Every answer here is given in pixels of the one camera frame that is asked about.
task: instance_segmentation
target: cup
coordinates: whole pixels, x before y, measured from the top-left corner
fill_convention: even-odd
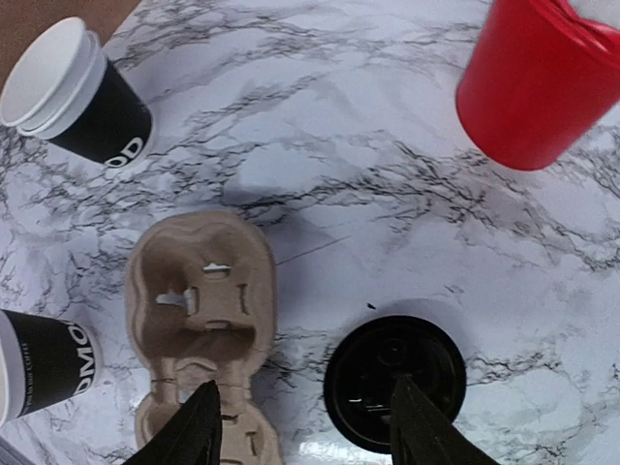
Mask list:
[[[0,310],[0,425],[86,392],[101,369],[85,327]]]
[[[620,31],[568,0],[495,0],[456,91],[488,157],[517,170],[553,163],[620,99]]]
[[[136,165],[155,134],[151,112],[77,17],[23,53],[0,94],[0,122],[109,168]]]

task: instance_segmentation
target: black cup lid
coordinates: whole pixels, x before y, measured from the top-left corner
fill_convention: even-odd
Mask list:
[[[409,375],[450,421],[456,419],[467,378],[454,342],[426,320],[380,318],[349,334],[325,372],[327,412],[349,441],[390,453],[390,403],[399,374]]]

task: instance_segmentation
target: marble table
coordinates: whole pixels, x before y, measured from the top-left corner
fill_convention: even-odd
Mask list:
[[[120,464],[148,375],[124,265],[172,214],[224,207],[278,262],[255,395],[288,464],[388,464],[334,429],[329,354],[406,313],[467,358],[456,422],[502,464],[615,463],[620,111],[535,173],[468,140],[453,94],[488,0],[145,0],[107,45],[153,108],[154,153],[103,172],[0,130],[0,306],[94,328],[99,387],[0,430],[37,465]]]

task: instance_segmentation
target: paper cup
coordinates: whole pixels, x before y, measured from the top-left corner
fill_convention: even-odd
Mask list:
[[[0,95],[0,120],[24,136],[49,140],[109,168],[134,166],[154,140],[151,112],[106,59],[94,33],[82,27],[81,35],[74,37],[78,24],[83,26],[79,18],[60,21],[25,51],[19,63],[37,67],[19,63],[14,67]],[[57,43],[64,36],[71,36],[68,46]],[[46,54],[55,48],[73,50],[65,52],[73,59]],[[47,72],[60,66],[64,67],[60,77]],[[39,83],[44,79],[33,78],[34,73],[50,75],[46,91]],[[34,82],[34,94],[29,81]],[[32,95],[40,100],[35,102]]]
[[[36,128],[63,105],[88,65],[86,25],[69,17],[51,26],[15,64],[0,96],[0,122]]]
[[[101,369],[83,326],[0,310],[0,425],[86,392]]]

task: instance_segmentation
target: red plastic cup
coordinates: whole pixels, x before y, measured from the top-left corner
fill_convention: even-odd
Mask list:
[[[456,91],[461,124],[488,157],[549,166],[620,99],[620,31],[567,0],[495,0]]]

